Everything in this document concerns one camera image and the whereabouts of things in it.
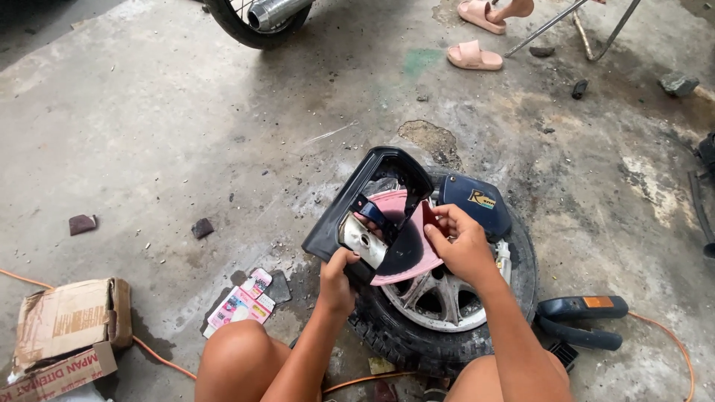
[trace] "leg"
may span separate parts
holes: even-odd
[[[556,370],[561,374],[563,380],[568,384],[568,374],[558,361],[558,358],[548,351],[548,354]],[[499,372],[496,369],[496,357],[494,355],[482,356],[469,363],[457,377],[452,389],[447,394],[445,402],[467,402],[474,401],[475,396],[483,402],[503,402],[501,386],[499,384]]]
[[[204,347],[195,402],[259,402],[289,354],[257,321],[222,326]]]
[[[511,0],[511,3],[503,9],[492,9],[492,12],[487,15],[487,21],[497,24],[510,16],[530,16],[532,11],[534,11],[533,0]]]

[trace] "motorcycle wheel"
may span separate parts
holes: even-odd
[[[273,27],[269,32],[257,31],[248,24],[248,7],[253,1],[232,5],[230,0],[204,0],[211,15],[233,39],[253,49],[274,49],[288,40],[305,23],[312,4]]]
[[[461,175],[443,167],[424,168],[436,189],[444,176]],[[393,185],[376,183],[366,187],[363,193],[371,195],[391,190]],[[538,290],[536,254],[526,224],[509,204],[506,206],[512,219],[511,232],[505,237],[511,251],[511,288],[524,318],[531,324],[536,314]],[[385,292],[383,287],[370,286],[369,291],[357,299],[348,323],[379,356],[400,369],[436,378],[456,378],[472,360],[494,353],[487,325],[461,332],[426,328],[401,313]]]

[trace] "metal chair leg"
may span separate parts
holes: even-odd
[[[520,44],[516,45],[516,46],[515,46],[513,49],[511,49],[509,52],[506,52],[506,54],[504,54],[504,58],[507,58],[507,57],[511,56],[511,55],[514,54],[517,50],[519,50],[519,49],[521,49],[522,47],[524,47],[524,45],[526,45],[526,44],[529,43],[530,41],[533,41],[537,36],[541,35],[544,31],[546,31],[547,29],[551,28],[552,25],[554,25],[555,23],[557,23],[557,22],[559,22],[560,20],[562,20],[565,16],[567,16],[569,13],[571,13],[573,10],[577,9],[578,7],[580,7],[581,5],[583,5],[583,3],[586,3],[587,1],[588,1],[588,0],[576,0],[576,2],[573,3],[570,7],[568,7],[568,8],[565,9],[565,10],[563,10],[562,12],[558,13],[558,15],[555,16],[555,17],[553,17],[553,18],[551,19],[551,21],[547,22],[547,23],[544,24],[541,28],[537,29],[533,34],[531,34],[528,38],[524,39]]]
[[[594,56],[593,52],[591,51],[591,45],[588,43],[588,38],[586,37],[586,32],[583,30],[583,27],[581,26],[581,19],[578,17],[578,10],[574,10],[573,12],[573,24],[576,25],[576,29],[578,30],[578,33],[581,35],[581,39],[583,40],[583,46],[586,48],[586,58],[591,61],[591,62],[597,62],[601,57],[603,57],[604,54],[606,54],[606,50],[608,50],[609,47],[611,47],[611,44],[613,43],[614,40],[616,40],[616,36],[618,36],[618,33],[621,32],[621,29],[623,28],[623,25],[626,25],[626,21],[628,21],[628,18],[631,18],[631,14],[633,11],[636,9],[636,6],[638,6],[638,3],[640,3],[641,0],[633,0],[631,2],[631,5],[628,6],[628,9],[626,10],[626,13],[621,17],[621,20],[618,22],[618,25],[616,25],[616,28],[613,30],[611,35],[608,37],[608,41],[606,41],[606,45],[603,47],[601,50],[601,53],[598,54],[598,56]]]

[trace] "chrome exhaust pipe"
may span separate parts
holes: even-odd
[[[248,8],[248,24],[258,31],[270,31],[312,2],[313,0],[256,0]]]

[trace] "cardboard box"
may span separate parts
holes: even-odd
[[[46,401],[117,369],[132,344],[129,284],[86,280],[35,293],[20,307],[13,374],[0,402]]]

